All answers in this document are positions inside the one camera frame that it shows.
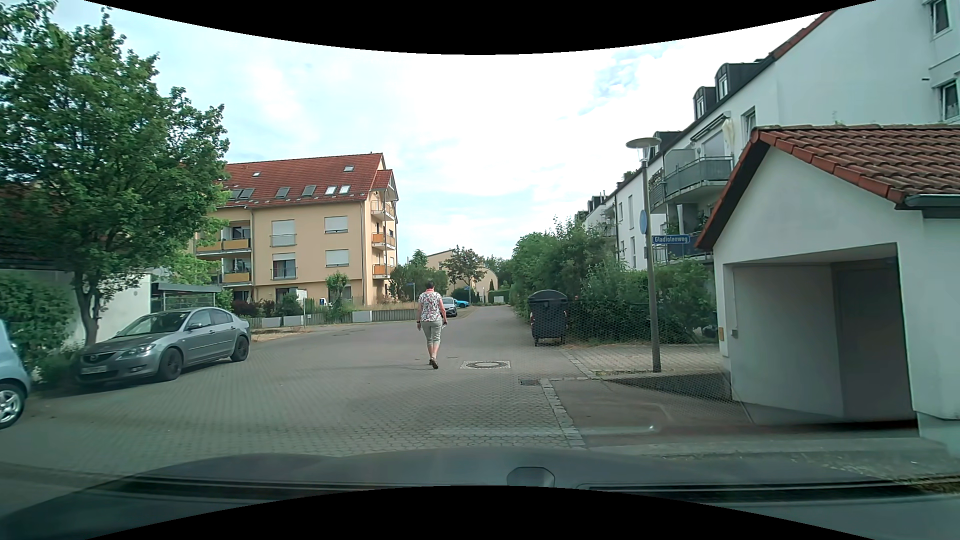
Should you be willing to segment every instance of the garbage container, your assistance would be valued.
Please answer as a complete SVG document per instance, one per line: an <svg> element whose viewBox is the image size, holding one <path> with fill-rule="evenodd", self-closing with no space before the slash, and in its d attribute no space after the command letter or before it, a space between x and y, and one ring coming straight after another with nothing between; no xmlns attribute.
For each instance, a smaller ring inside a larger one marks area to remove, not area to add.
<svg viewBox="0 0 960 540"><path fill-rule="evenodd" d="M560 339L566 341L567 298L553 289L539 290L527 299L530 306L530 333L534 337L534 347L541 339Z"/></svg>

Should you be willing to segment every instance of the car wheel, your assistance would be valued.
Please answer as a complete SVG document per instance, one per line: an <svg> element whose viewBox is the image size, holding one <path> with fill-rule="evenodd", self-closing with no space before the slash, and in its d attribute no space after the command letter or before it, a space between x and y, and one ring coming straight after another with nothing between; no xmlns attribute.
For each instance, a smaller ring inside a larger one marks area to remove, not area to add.
<svg viewBox="0 0 960 540"><path fill-rule="evenodd" d="M156 380L166 382L174 380L183 371L183 355L177 349L167 349L160 357L160 367L156 370Z"/></svg>
<svg viewBox="0 0 960 540"><path fill-rule="evenodd" d="M250 355L250 341L243 335L237 338L236 345L233 346L233 354L230 355L231 362L242 362Z"/></svg>
<svg viewBox="0 0 960 540"><path fill-rule="evenodd" d="M0 384L0 430L9 428L23 415L27 394L15 384Z"/></svg>

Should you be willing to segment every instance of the parked car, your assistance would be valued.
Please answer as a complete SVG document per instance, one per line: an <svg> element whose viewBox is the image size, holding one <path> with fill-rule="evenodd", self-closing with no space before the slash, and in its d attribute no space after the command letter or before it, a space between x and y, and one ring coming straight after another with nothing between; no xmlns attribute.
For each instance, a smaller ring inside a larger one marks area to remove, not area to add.
<svg viewBox="0 0 960 540"><path fill-rule="evenodd" d="M23 415L30 387L30 374L8 334L7 323L0 320L0 430L16 424Z"/></svg>
<svg viewBox="0 0 960 540"><path fill-rule="evenodd" d="M172 309L144 315L112 338L85 348L77 382L99 386L114 380L174 380L184 367L250 354L250 323L218 307Z"/></svg>
<svg viewBox="0 0 960 540"><path fill-rule="evenodd" d="M444 309L446 309L447 317L456 317L457 316L457 301L453 300L450 297L444 297Z"/></svg>

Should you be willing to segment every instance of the street sign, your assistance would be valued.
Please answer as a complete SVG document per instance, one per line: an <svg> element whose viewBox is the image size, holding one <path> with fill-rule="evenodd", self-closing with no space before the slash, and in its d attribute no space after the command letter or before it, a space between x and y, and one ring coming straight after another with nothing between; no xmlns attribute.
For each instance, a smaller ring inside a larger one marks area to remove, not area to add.
<svg viewBox="0 0 960 540"><path fill-rule="evenodd" d="M659 234L653 237L655 244L689 244L689 234Z"/></svg>

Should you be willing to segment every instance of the lamp post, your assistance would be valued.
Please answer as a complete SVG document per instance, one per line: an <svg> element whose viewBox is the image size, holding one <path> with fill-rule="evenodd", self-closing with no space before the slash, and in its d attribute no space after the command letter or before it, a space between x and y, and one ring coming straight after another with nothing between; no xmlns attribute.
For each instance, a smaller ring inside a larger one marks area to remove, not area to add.
<svg viewBox="0 0 960 540"><path fill-rule="evenodd" d="M643 148L651 148L660 144L660 139L654 136L635 138L627 143L627 148L636 148L637 153ZM657 279L654 275L654 247L650 233L650 189L647 186L647 162L640 160L640 171L643 179L643 212L640 214L640 232L646 239L647 246L647 291L650 297L650 349L653 357L654 373L660 372L660 324L657 319Z"/></svg>

